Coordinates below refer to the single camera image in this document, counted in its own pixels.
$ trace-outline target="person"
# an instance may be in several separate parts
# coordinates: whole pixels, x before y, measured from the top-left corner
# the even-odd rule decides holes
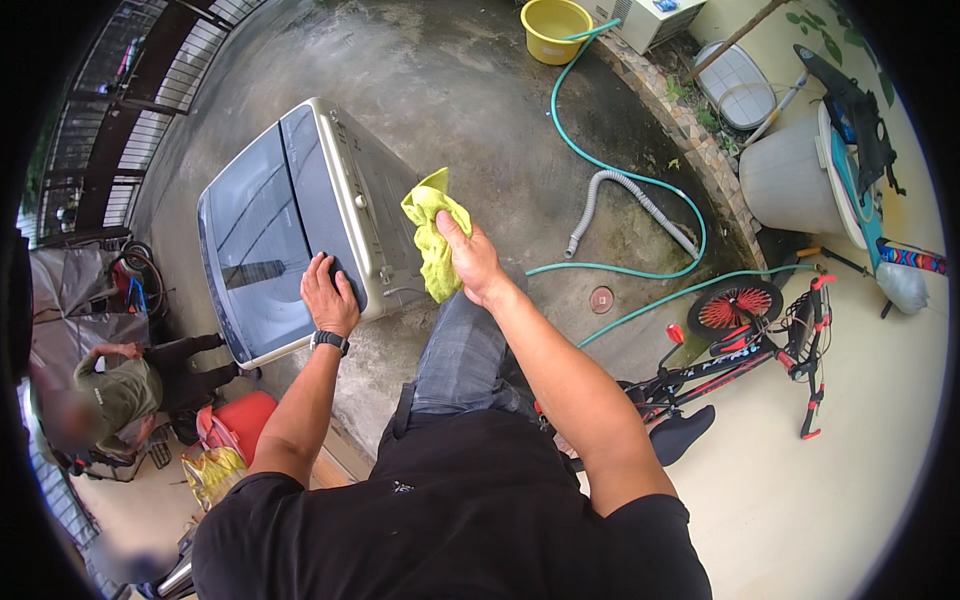
[[[480,227],[466,238],[445,211],[436,223],[464,289],[440,308],[370,478],[314,491],[337,338],[359,316],[344,274],[330,283],[333,257],[310,263],[300,294],[335,337],[316,345],[246,478],[201,522],[199,597],[710,597],[688,512],[631,401],[542,316]],[[532,397],[502,376],[508,357],[583,459],[589,498]]]
[[[94,445],[114,454],[131,454],[153,432],[157,411],[198,409],[209,394],[233,377],[258,379],[260,369],[244,371],[230,363],[207,372],[193,372],[188,361],[197,352],[224,344],[218,333],[182,338],[152,348],[138,343],[94,346],[74,370],[76,390],[44,394],[41,423],[50,444],[61,452],[80,453]],[[121,355],[127,361],[105,372],[94,370],[101,356]],[[142,420],[135,442],[125,444],[117,432]]]

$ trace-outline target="plastic bag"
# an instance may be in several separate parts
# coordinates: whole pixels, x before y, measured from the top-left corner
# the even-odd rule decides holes
[[[196,458],[184,452],[180,461],[187,484],[204,512],[223,500],[227,492],[247,475],[247,465],[236,450],[227,446],[204,450]]]
[[[876,282],[883,294],[907,315],[926,307],[926,281],[924,275],[911,267],[892,262],[880,262],[876,266]]]

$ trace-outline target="drain cover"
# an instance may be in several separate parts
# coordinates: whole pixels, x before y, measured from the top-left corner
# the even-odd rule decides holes
[[[602,315],[613,308],[613,292],[606,285],[601,285],[590,294],[590,308],[598,315]]]

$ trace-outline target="wet concrete ground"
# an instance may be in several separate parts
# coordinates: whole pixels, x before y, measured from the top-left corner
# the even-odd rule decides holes
[[[211,65],[191,114],[178,117],[150,168],[132,229],[154,248],[170,295],[173,328],[184,335],[218,330],[197,239],[201,192],[227,163],[283,113],[306,98],[340,104],[418,173],[450,167],[451,197],[463,204],[500,255],[529,270],[563,261],[597,169],[576,156],[553,127],[550,92],[559,67],[526,51],[513,0],[471,3],[400,0],[274,0],[232,34]],[[571,138],[609,164],[682,188],[708,223],[708,252],[691,276],[648,280],[586,270],[532,277],[530,296],[571,341],[682,287],[744,261],[717,230],[708,196],[683,155],[643,104],[588,50],[567,77],[559,113]],[[668,165],[677,159],[680,167]],[[641,186],[685,231],[699,230],[676,196]],[[577,260],[669,273],[689,256],[619,185],[601,186],[596,216]],[[607,285],[614,308],[588,306]],[[586,348],[617,378],[650,376],[670,348],[663,329],[684,323],[677,300],[629,322]],[[334,412],[368,452],[410,380],[436,305],[427,299],[371,324],[351,338]],[[202,356],[200,368],[229,360]],[[264,368],[258,387],[282,396],[307,355]],[[228,397],[250,390],[236,380]]]

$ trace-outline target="jeans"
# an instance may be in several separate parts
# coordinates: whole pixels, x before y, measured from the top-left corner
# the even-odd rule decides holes
[[[523,292],[523,270],[503,262]],[[539,422],[534,396],[507,340],[486,308],[457,292],[441,307],[427,340],[417,376],[407,430],[476,410],[495,409]]]
[[[228,384],[238,373],[234,363],[207,372],[193,372],[187,361],[197,352],[224,344],[217,334],[183,338],[143,350],[143,358],[160,375],[163,400],[158,410],[195,410],[209,403],[209,394]]]

